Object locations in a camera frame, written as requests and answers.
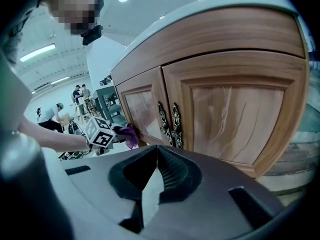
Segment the white countertop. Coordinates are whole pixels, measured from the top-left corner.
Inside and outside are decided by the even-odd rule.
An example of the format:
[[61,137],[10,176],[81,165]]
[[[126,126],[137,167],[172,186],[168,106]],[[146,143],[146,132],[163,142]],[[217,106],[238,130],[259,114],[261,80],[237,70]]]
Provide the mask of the white countertop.
[[164,18],[157,20],[146,30],[144,30],[137,38],[123,51],[119,60],[116,60],[111,67],[111,72],[129,53],[131,53],[143,41],[151,37],[166,26],[177,22],[183,18],[189,17],[211,9],[234,7],[234,6],[259,6],[266,8],[274,8],[280,11],[289,12],[298,15],[297,10],[286,0],[200,0],[184,5],[170,13]]

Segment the wooden panel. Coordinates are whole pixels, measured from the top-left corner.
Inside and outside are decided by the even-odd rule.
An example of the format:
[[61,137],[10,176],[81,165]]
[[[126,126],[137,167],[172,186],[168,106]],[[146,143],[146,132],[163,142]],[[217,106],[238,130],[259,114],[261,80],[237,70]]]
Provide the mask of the wooden panel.
[[177,21],[155,33],[112,71],[118,85],[159,65],[211,51],[262,49],[305,57],[293,16],[260,7],[211,10]]
[[[212,120],[212,115],[207,113],[210,109],[212,110],[210,108],[211,104],[214,104],[218,115],[223,113],[223,108],[221,107],[223,102],[221,100],[226,96],[228,97],[228,95],[223,94],[218,97],[218,93],[222,92],[222,90],[226,91],[230,87],[231,90],[237,90],[235,93],[230,93],[229,101],[227,99],[230,103],[229,106],[231,106],[228,111],[229,113],[234,113],[234,116],[229,118],[234,122],[228,122],[231,127],[237,126],[237,122],[239,122],[237,117],[241,115],[238,111],[241,107],[244,107],[242,104],[246,101],[246,106],[252,107],[252,111],[246,110],[247,123],[249,123],[250,117],[252,117],[252,122],[255,122],[256,116],[258,116],[261,118],[259,121],[263,124],[263,116],[265,115],[265,120],[269,120],[269,123],[274,124],[279,110],[279,103],[282,99],[282,105],[272,134],[260,154],[247,153],[246,156],[242,152],[241,163],[237,157],[234,157],[234,153],[232,153],[235,152],[234,150],[231,150],[230,154],[222,154],[222,158],[232,159],[228,163],[256,178],[275,163],[296,132],[306,103],[309,64],[305,59],[275,52],[227,51],[193,57],[164,66],[163,74],[169,103],[170,105],[176,103],[179,106],[183,148],[189,151],[193,151],[194,148],[206,149],[206,147],[199,147],[198,143],[195,146],[196,138],[199,138],[198,135],[202,137],[206,135],[201,131],[217,131],[216,129],[209,129],[213,127],[211,123],[208,123],[210,122],[209,120]],[[247,97],[233,98],[233,95]],[[259,107],[271,114],[267,114],[267,111],[257,112]],[[201,118],[206,124],[201,122],[200,126],[196,125],[197,120],[195,120],[195,117]],[[252,127],[252,122],[248,125],[243,124],[241,132],[238,129],[236,134],[251,134],[250,127]],[[224,131],[232,133],[236,129],[225,129]],[[270,132],[271,129],[264,128],[263,131]],[[260,133],[260,137],[266,141],[267,134],[265,133],[264,136],[261,136],[262,134]],[[222,141],[220,146],[223,147],[225,144],[226,142]],[[254,147],[258,152],[257,145],[245,148],[249,151]]]
[[157,106],[158,102],[162,103],[171,128],[162,69],[156,67],[137,75],[118,85],[116,91],[126,120],[139,130],[139,138],[149,144],[170,145],[166,135],[160,132],[162,122]]
[[256,87],[192,88],[193,151],[252,165],[275,127],[283,94]]
[[157,114],[157,104],[155,104],[150,91],[142,91],[133,94],[126,94],[125,100],[128,104],[133,123],[142,133],[162,138]]

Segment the wooden cabinet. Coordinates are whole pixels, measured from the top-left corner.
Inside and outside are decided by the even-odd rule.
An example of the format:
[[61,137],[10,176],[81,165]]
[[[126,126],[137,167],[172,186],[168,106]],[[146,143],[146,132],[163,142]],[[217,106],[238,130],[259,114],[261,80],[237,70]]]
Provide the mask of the wooden cabinet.
[[[162,69],[156,67],[139,74],[118,85],[116,90],[125,117],[140,131],[140,139],[149,144],[170,145],[167,136],[160,131],[163,122],[158,102],[165,112],[170,111]],[[166,114],[165,119],[171,129],[170,114]]]
[[164,66],[163,74],[183,148],[252,177],[284,152],[305,104],[306,61],[287,54],[219,52]]

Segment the purple cloth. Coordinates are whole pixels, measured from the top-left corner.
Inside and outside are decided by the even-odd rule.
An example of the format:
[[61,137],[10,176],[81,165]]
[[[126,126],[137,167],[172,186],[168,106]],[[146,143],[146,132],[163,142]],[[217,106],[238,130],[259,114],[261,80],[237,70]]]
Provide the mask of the purple cloth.
[[130,135],[131,138],[127,138],[125,140],[125,144],[128,146],[129,149],[133,149],[138,145],[139,138],[134,130],[134,128],[131,125],[128,125],[127,127],[121,128],[119,130],[120,135]]

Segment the white wall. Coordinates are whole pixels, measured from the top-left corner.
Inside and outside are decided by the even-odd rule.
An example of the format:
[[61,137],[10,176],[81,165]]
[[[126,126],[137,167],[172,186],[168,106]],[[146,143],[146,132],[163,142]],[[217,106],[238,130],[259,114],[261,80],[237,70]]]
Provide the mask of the white wall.
[[40,93],[37,97],[32,99],[25,109],[24,116],[31,122],[37,123],[37,108],[46,108],[59,102],[64,105],[64,109],[59,114],[64,115],[69,113],[70,116],[73,115],[75,110],[72,106],[69,106],[72,104],[71,93],[75,90],[76,85],[82,86],[83,84],[85,84],[86,88],[93,93],[89,76],[69,80],[44,93]]
[[100,87],[99,82],[110,74],[110,66],[121,58],[124,49],[125,47],[122,44],[101,36],[93,42],[92,48],[85,53],[94,91]]

